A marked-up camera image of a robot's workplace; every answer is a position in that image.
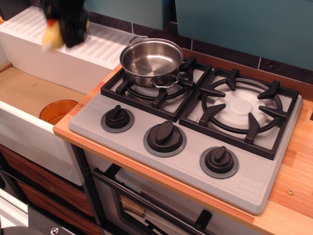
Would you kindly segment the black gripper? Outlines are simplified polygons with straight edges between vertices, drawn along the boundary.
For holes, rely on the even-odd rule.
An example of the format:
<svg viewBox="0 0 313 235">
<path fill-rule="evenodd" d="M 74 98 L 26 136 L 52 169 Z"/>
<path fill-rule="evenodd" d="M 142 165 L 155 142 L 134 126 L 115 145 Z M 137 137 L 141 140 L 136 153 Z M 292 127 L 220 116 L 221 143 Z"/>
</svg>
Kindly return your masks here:
<svg viewBox="0 0 313 235">
<path fill-rule="evenodd" d="M 47 20 L 61 20 L 61 33 L 66 47 L 83 43 L 89 32 L 89 19 L 84 0 L 44 0 L 43 12 Z"/>
</svg>

